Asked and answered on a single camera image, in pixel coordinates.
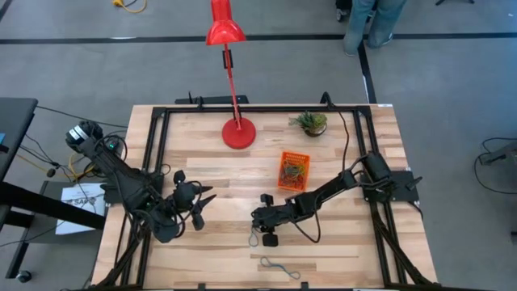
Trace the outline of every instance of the jeans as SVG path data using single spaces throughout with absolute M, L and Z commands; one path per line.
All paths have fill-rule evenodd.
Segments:
M 376 0 L 353 0 L 350 20 L 348 21 L 347 34 L 343 40 L 345 52 L 356 54 L 361 40 L 363 40 L 364 25 L 368 13 L 372 10 Z M 370 27 L 368 47 L 379 48 L 389 40 L 395 23 L 401 15 L 406 0 L 378 0 L 377 10 Z

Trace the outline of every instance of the lamp base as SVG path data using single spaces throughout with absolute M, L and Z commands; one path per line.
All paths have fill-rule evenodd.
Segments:
M 237 130 L 237 122 L 231 119 L 223 126 L 223 141 L 232 149 L 240 150 L 251 146 L 257 131 L 250 120 L 241 118 L 241 130 Z

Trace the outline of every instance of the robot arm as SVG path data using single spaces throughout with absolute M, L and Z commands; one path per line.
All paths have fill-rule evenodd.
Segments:
M 195 203 L 193 200 L 196 195 L 201 195 L 211 187 L 185 182 L 185 174 L 178 171 L 174 174 L 176 190 L 163 199 L 157 191 L 163 185 L 163 174 L 145 173 L 129 167 L 105 146 L 106 137 L 95 122 L 81 121 L 66 134 L 66 143 L 76 152 L 84 154 L 105 174 L 115 185 L 124 208 L 132 216 L 147 222 L 161 243 L 168 243 L 179 236 L 180 225 L 184 223 L 183 219 L 177 221 L 181 213 L 189 212 L 188 215 L 192 215 L 196 230 L 203 228 L 201 210 L 215 195 L 204 200 L 198 199 Z
M 363 171 L 352 173 L 353 168 L 362 163 Z M 366 177 L 368 182 L 360 182 L 355 176 L 359 173 Z M 391 180 L 391 170 L 382 155 L 378 153 L 368 153 L 358 158 L 355 162 L 338 174 L 337 177 L 325 183 L 312 192 L 303 192 L 285 200 L 285 205 L 273 205 L 273 197 L 262 194 L 260 199 L 266 204 L 251 213 L 253 218 L 252 226 L 261 232 L 268 233 L 263 235 L 263 245 L 276 247 L 278 237 L 273 234 L 275 227 L 284 223 L 297 223 L 311 218 L 323 205 L 332 197 L 339 193 L 355 188 L 380 189 L 388 192 L 394 183 Z

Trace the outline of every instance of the table frame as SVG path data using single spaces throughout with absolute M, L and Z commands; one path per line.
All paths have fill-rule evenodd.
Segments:
M 149 164 L 151 160 L 151 154 L 153 149 L 153 140 L 157 134 L 157 124 L 158 119 L 162 117 L 162 130 L 160 132 L 159 142 L 158 142 L 158 152 L 156 157 L 156 163 L 154 167 L 154 171 L 160 171 L 163 156 L 164 156 L 164 150 L 166 145 L 166 137 L 167 137 L 167 131 L 169 128 L 170 123 L 170 115 L 174 113 L 213 113 L 213 112 L 228 112 L 231 113 L 233 111 L 233 107 L 228 105 L 203 105 L 199 104 L 198 106 L 190 106 L 190 107 L 154 107 L 151 115 L 151 122 L 149 125 L 149 133 L 147 137 L 147 143 L 145 145 L 145 153 L 144 153 L 144 160 L 142 163 L 142 170 L 143 171 L 149 171 Z M 367 153 L 366 150 L 366 144 L 364 141 L 364 134 L 361 126 L 361 115 L 366 120 L 366 125 L 368 129 L 368 137 L 371 143 L 371 151 L 378 153 L 379 152 L 379 146 L 377 144 L 373 119 L 372 119 L 372 111 L 369 105 L 355 105 L 355 106 L 337 106 L 333 105 L 330 97 L 328 94 L 324 94 L 322 96 L 322 100 L 320 101 L 320 105 L 278 105 L 278 106 L 254 106 L 254 105 L 246 105 L 241 106 L 240 111 L 242 113 L 246 112 L 349 112 L 352 113 L 354 124 L 355 124 L 355 131 L 357 134 L 357 139 L 359 143 L 359 152 L 361 155 L 364 155 Z M 377 201 L 370 200 L 368 201 L 370 204 L 370 210 L 372 213 L 372 222 L 374 226 L 378 226 L 379 222 L 384 225 L 382 220 L 380 219 L 380 213 L 377 208 Z M 418 271 L 415 267 L 412 266 L 409 259 L 407 259 L 406 255 L 404 254 L 403 250 L 398 246 L 398 238 L 397 238 L 397 230 L 395 228 L 395 222 L 393 218 L 393 211 L 391 208 L 390 201 L 386 201 L 382 203 L 384 207 L 384 213 L 385 213 L 385 219 L 387 222 L 387 229 L 386 230 L 380 230 L 378 227 L 374 227 L 374 234 L 376 238 L 376 248 L 377 253 L 379 255 L 379 264 L 380 264 L 380 270 L 383 278 L 383 282 L 385 285 L 385 288 L 389 289 L 400 289 L 400 290 L 473 290 L 473 289 L 456 289 L 456 288 L 448 288 L 448 287 L 442 287 L 439 284 L 431 284 L 429 285 L 422 285 L 426 283 L 417 282 L 418 285 L 408 285 L 407 279 L 406 279 L 406 272 L 414 272 Z M 119 257 L 119 251 L 120 251 L 120 244 L 122 241 L 122 238 L 124 236 L 124 228 L 125 228 L 125 221 L 124 218 L 123 225 L 120 230 L 120 236 L 119 236 L 119 242 L 117 246 L 116 251 L 116 259 Z M 388 266 L 388 258 L 386 256 L 386 250 L 384 245 L 384 239 L 386 239 L 389 246 L 392 248 L 393 253 L 395 254 L 395 265 L 397 268 L 397 277 L 399 283 L 393 283 L 390 278 L 389 273 L 389 266 Z M 148 232 L 145 234 L 144 238 L 142 239 L 142 248 L 141 248 L 141 255 L 139 260 L 139 266 L 137 269 L 137 282 L 136 284 L 129 284 L 128 278 L 129 273 L 131 269 L 131 263 L 132 260 L 130 259 L 126 266 L 123 268 L 122 274 L 121 274 L 121 280 L 120 280 L 120 286 L 113 286 L 112 289 L 127 289 L 127 290 L 143 290 L 144 280 L 145 280 L 145 270 L 147 267 L 147 259 L 149 254 L 149 245 L 150 245 L 150 239 L 151 239 L 151 233 Z M 128 240 L 128 246 L 131 243 L 131 237 L 129 237 Z M 411 267 L 413 267 L 414 270 L 410 270 L 405 268 L 405 266 L 408 266 L 408 263 Z M 198 290 L 205 290 L 206 285 L 203 282 L 199 283 Z M 307 282 L 301 283 L 301 289 L 302 290 L 308 290 L 309 284 Z M 333 289 L 333 290 L 351 290 L 351 289 Z

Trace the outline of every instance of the succulent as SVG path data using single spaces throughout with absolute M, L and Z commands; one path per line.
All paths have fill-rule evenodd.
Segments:
M 326 116 L 321 113 L 303 112 L 297 118 L 289 119 L 289 125 L 299 125 L 311 133 L 319 132 L 325 124 Z

